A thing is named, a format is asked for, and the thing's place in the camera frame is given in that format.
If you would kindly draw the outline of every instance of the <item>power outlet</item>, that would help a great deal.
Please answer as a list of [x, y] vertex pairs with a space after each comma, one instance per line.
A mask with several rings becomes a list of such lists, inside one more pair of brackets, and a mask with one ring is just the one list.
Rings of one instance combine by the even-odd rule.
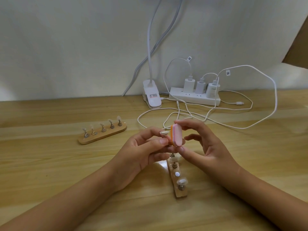
[[181, 99], [187, 103], [194, 103], [194, 104], [203, 104], [203, 105], [212, 105], [219, 106], [220, 104], [220, 97], [217, 94], [216, 98], [207, 98], [206, 94], [196, 94], [195, 90], [193, 93], [185, 93], [183, 88], [179, 87], [172, 87], [169, 94], [169, 99], [174, 99], [174, 97]]

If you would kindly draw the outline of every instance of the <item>right hand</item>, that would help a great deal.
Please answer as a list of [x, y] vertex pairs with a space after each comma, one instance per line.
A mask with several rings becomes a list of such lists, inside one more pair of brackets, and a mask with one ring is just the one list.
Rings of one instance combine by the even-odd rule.
[[242, 168], [233, 159], [221, 140], [201, 121], [183, 119], [176, 120], [174, 123], [179, 124], [184, 131], [193, 129], [198, 132], [198, 134], [185, 136], [184, 139], [199, 141], [205, 155], [199, 155], [184, 146], [177, 148], [179, 154], [204, 171], [218, 184], [233, 192]]

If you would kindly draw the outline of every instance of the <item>pink nail buffer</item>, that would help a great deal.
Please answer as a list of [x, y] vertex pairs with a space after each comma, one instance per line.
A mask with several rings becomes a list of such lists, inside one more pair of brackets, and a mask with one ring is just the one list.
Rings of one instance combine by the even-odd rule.
[[182, 146], [182, 127], [179, 124], [174, 124], [171, 126], [170, 135], [172, 143], [175, 147]]

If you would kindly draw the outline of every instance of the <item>left hand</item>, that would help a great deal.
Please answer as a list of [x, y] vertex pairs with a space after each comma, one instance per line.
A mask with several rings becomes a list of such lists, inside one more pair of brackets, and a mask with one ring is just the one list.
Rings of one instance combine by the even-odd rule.
[[131, 183], [148, 164], [168, 159], [170, 157], [168, 153], [177, 153], [175, 147], [170, 146], [171, 138], [169, 136], [162, 138], [160, 131], [162, 129], [150, 127], [133, 135], [106, 164], [111, 170], [115, 191], [122, 190]]

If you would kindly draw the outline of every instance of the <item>wooden desk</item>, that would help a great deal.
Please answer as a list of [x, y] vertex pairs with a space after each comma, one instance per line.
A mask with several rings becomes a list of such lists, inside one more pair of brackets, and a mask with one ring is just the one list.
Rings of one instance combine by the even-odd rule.
[[[273, 91], [243, 93], [254, 101], [251, 112], [214, 112], [211, 118], [245, 127], [272, 112]], [[245, 106], [250, 105], [237, 94], [220, 94], [225, 101], [244, 101]], [[210, 121], [207, 124], [240, 165], [308, 201], [308, 90], [279, 91], [278, 103], [278, 111], [271, 119], [246, 130], [233, 130]], [[176, 104], [164, 101], [163, 107]], [[148, 107], [141, 96], [129, 96], [1, 102], [0, 110], [2, 224], [108, 162], [129, 136], [142, 129], [137, 117]], [[192, 110], [204, 114], [207, 111]], [[141, 122], [161, 127], [171, 111], [150, 112]], [[125, 132], [88, 145], [77, 143], [82, 127], [99, 126], [100, 121], [107, 123], [107, 119], [115, 120], [118, 115], [128, 124]], [[187, 146], [201, 150], [194, 141]], [[175, 199], [166, 162], [158, 162], [113, 195], [78, 230], [275, 229], [198, 168], [183, 159], [180, 164], [189, 180], [187, 198]]]

